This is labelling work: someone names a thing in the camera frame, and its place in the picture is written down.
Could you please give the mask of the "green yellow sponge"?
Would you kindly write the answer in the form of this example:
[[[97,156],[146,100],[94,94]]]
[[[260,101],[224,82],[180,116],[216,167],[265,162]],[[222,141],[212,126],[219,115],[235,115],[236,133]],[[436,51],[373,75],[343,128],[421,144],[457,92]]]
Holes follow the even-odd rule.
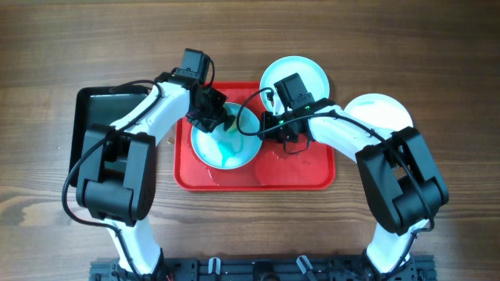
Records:
[[[236,117],[229,116],[223,124],[223,130],[225,132],[230,132],[230,131],[234,130],[235,127],[236,127]]]

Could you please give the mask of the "light blue plate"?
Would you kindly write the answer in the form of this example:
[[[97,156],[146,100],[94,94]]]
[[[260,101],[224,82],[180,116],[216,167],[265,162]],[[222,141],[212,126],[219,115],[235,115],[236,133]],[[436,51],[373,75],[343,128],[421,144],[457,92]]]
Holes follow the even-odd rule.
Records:
[[[240,105],[226,103],[229,116],[237,117]],[[207,166],[215,169],[237,169],[248,164],[258,153],[262,141],[257,136],[241,134],[237,127],[230,132],[223,130],[220,124],[211,133],[191,129],[191,146],[196,156]]]
[[[294,101],[278,101],[280,90],[277,90],[274,84],[296,73],[304,84],[305,92],[294,98]],[[302,56],[283,57],[268,66],[260,81],[260,88],[266,87],[274,90],[274,96],[273,100],[270,101],[268,91],[263,91],[260,94],[262,104],[267,111],[272,112],[275,116],[284,113],[284,106],[287,106],[287,110],[291,111],[330,96],[329,80],[323,69],[313,60]]]

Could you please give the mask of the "white plate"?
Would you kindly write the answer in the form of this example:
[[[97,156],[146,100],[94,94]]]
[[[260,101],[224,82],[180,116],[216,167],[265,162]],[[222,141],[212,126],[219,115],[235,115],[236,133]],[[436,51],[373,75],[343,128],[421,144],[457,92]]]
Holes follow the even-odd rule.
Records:
[[[385,94],[363,94],[350,101],[344,112],[375,127],[399,131],[414,127],[411,115],[394,98]]]

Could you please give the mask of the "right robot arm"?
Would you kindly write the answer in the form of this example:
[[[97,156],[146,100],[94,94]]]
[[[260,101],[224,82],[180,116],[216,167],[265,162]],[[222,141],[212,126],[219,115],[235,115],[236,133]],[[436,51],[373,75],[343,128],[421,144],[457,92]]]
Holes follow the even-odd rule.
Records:
[[[284,112],[262,114],[258,136],[282,144],[326,144],[354,161],[369,209],[377,221],[366,249],[373,276],[394,278],[405,269],[410,249],[421,233],[435,227],[434,217],[449,192],[426,141],[413,126],[378,127],[345,112],[329,98],[316,100],[293,73],[272,87],[266,99]]]

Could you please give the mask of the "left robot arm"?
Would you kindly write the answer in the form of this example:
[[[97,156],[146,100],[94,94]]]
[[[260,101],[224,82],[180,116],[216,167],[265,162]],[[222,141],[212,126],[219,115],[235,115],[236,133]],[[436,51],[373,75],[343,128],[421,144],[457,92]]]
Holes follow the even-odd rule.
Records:
[[[154,80],[86,87],[77,94],[62,208],[75,222],[106,228],[119,252],[109,274],[117,280],[168,280],[148,213],[156,188],[156,147],[177,121],[211,133],[234,117],[213,88],[215,66],[186,49],[180,66]]]

